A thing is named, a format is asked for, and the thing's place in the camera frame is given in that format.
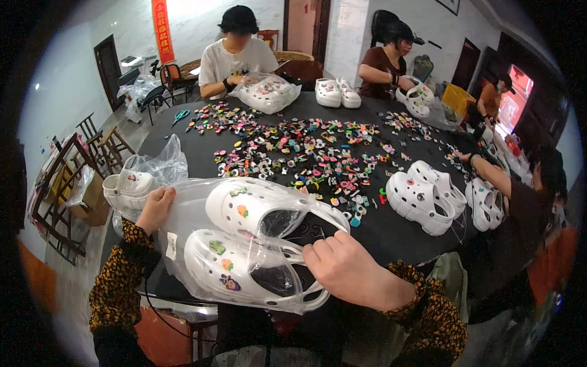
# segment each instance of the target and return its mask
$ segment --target leopard print sleeve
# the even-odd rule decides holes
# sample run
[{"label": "leopard print sleeve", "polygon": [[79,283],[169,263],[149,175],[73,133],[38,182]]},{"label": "leopard print sleeve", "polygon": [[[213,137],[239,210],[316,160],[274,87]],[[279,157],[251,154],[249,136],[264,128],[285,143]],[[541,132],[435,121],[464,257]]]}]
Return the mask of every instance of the leopard print sleeve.
[{"label": "leopard print sleeve", "polygon": [[385,312],[392,321],[410,332],[401,359],[409,360],[406,355],[424,355],[427,350],[434,350],[432,353],[446,352],[454,362],[463,353],[467,326],[461,321],[456,306],[445,297],[442,284],[435,279],[426,281],[422,273],[401,260],[387,267],[416,286],[416,297],[412,302]]},{"label": "leopard print sleeve", "polygon": [[135,289],[141,284],[144,264],[125,249],[141,247],[150,251],[155,248],[155,243],[152,236],[147,236],[131,221],[122,218],[122,224],[123,241],[112,247],[90,291],[91,332],[100,326],[119,325],[135,333],[134,325],[141,321],[140,296]]}]

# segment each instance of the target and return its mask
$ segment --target barcode label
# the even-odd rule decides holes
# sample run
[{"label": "barcode label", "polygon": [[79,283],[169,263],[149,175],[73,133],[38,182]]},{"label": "barcode label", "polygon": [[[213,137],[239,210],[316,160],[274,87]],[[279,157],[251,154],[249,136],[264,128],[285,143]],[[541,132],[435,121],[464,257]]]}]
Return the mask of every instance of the barcode label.
[{"label": "barcode label", "polygon": [[177,241],[177,234],[167,232],[167,251],[165,255],[172,259],[176,259],[176,241]]}]

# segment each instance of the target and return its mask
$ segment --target picture frame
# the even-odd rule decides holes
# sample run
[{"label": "picture frame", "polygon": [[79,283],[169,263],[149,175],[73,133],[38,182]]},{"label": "picture frame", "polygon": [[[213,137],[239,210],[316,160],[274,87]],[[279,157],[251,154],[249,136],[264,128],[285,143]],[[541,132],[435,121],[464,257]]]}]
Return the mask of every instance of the picture frame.
[{"label": "picture frame", "polygon": [[436,0],[436,2],[447,8],[454,15],[458,16],[458,9],[461,6],[461,0]]}]

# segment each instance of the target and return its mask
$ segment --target green scissors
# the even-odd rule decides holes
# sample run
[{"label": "green scissors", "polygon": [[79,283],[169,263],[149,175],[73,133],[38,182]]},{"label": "green scissors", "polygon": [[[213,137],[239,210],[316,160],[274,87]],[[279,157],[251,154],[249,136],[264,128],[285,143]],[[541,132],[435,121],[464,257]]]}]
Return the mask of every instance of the green scissors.
[{"label": "green scissors", "polygon": [[182,110],[176,113],[175,120],[171,124],[171,127],[175,126],[175,124],[182,119],[185,119],[190,114],[190,110]]}]

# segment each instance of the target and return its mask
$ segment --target black cap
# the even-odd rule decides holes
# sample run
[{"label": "black cap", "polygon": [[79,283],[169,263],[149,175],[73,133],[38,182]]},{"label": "black cap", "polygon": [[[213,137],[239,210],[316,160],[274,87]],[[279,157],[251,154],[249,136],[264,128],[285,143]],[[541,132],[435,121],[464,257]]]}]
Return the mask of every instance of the black cap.
[{"label": "black cap", "polygon": [[233,6],[222,16],[222,23],[218,25],[223,33],[236,33],[238,35],[259,32],[257,19],[251,8],[243,5]]},{"label": "black cap", "polygon": [[514,95],[515,94],[515,90],[514,90],[514,88],[512,88],[512,78],[509,75],[507,75],[507,74],[503,74],[502,76],[500,76],[500,80],[505,83],[505,86]]},{"label": "black cap", "polygon": [[389,32],[390,39],[405,39],[406,41],[414,42],[417,45],[424,45],[425,43],[422,38],[415,36],[411,31],[411,28],[402,21],[389,23],[387,31]]}]

